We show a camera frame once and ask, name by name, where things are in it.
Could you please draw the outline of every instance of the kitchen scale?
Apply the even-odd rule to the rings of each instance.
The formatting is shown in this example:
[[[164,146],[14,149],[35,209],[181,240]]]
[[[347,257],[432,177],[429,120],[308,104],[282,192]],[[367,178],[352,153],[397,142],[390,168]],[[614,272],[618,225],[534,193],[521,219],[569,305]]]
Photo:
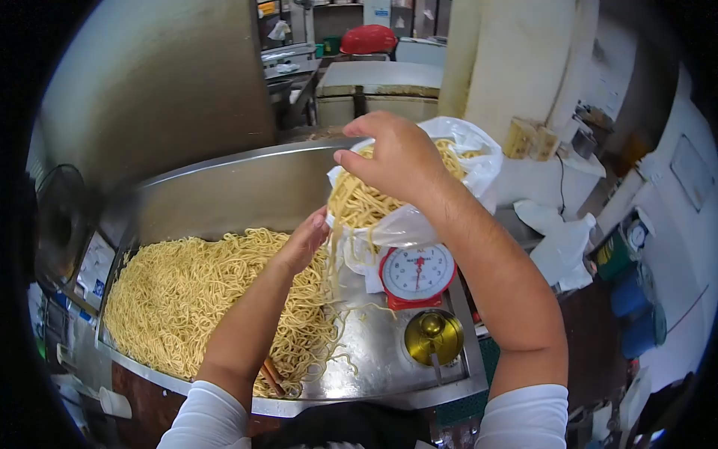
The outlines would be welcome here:
[[[456,271],[456,262],[444,245],[392,248],[381,260],[379,278],[390,309],[437,307]]]

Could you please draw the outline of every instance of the scale dial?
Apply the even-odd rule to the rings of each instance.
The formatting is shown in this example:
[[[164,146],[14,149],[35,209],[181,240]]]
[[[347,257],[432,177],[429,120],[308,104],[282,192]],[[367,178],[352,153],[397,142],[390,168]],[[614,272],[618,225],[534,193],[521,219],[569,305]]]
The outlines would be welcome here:
[[[448,288],[456,275],[456,264],[444,245],[394,248],[381,262],[379,274],[387,294],[400,300],[420,301]]]

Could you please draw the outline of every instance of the shelf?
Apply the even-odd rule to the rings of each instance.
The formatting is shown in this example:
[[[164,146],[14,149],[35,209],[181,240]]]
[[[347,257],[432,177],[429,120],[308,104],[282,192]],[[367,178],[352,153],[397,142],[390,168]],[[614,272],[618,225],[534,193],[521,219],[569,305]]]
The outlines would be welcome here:
[[[334,6],[364,6],[361,3],[344,3],[344,4],[328,4],[328,5],[314,5],[314,8],[328,8],[328,7],[334,7]]]

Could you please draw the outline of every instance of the wooden chopsticks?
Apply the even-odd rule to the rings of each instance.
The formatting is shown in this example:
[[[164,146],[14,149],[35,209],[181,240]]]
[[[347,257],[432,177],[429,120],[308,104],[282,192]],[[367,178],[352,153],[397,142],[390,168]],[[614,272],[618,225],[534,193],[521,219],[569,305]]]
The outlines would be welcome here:
[[[271,360],[271,358],[267,357],[264,360],[264,365],[259,370],[262,373],[262,376],[267,380],[267,383],[269,383],[269,386],[272,387],[274,392],[278,397],[284,397],[286,394],[284,392],[284,389],[279,385],[279,382],[283,381],[284,378],[281,376],[279,371],[276,370],[276,367],[274,366],[274,362]]]

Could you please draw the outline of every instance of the white sleeve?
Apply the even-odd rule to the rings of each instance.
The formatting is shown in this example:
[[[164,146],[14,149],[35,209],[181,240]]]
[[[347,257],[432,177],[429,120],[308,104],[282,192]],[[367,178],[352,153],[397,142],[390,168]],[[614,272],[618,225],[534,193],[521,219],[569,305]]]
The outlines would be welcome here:
[[[500,394],[486,404],[476,449],[566,448],[569,390],[533,385]]]
[[[247,412],[235,397],[206,381],[196,381],[158,449],[249,449]]]

